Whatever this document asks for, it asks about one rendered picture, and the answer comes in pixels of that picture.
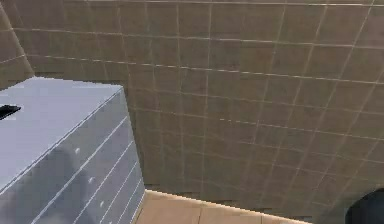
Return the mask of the black cell phone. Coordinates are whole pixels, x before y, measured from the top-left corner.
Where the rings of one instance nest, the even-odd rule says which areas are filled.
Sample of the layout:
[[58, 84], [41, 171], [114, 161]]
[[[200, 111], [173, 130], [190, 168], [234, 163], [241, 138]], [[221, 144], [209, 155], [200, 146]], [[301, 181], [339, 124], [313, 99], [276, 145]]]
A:
[[16, 113], [19, 110], [20, 110], [20, 107], [15, 105], [0, 106], [0, 120], [6, 118], [9, 115]]

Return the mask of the white chest of drawers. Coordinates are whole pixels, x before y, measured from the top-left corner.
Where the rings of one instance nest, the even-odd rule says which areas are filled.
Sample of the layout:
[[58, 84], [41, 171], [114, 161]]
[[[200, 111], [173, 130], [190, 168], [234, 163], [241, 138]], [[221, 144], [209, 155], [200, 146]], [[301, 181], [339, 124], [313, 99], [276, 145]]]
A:
[[120, 85], [32, 77], [0, 91], [0, 224], [133, 224], [143, 178]]

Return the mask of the black round object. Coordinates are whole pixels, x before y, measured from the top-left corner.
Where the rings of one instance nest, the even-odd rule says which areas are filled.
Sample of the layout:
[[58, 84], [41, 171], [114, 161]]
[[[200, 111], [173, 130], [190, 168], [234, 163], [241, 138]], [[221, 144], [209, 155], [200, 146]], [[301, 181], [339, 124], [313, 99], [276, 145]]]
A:
[[384, 224], [384, 188], [354, 202], [346, 212], [345, 224]]

